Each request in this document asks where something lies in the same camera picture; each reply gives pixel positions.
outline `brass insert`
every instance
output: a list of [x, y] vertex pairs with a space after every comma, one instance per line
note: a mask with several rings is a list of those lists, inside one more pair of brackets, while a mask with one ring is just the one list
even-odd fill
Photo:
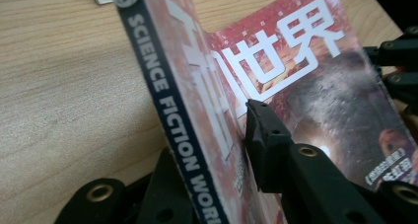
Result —
[[301, 147], [299, 148], [299, 152], [307, 157], [315, 157], [317, 155], [317, 152], [309, 147]]
[[113, 193], [113, 187], [106, 184], [100, 184], [94, 186], [87, 193], [87, 200], [90, 202], [100, 202], [111, 196]]
[[418, 191], [410, 187], [395, 186], [393, 192], [403, 200], [418, 205]]

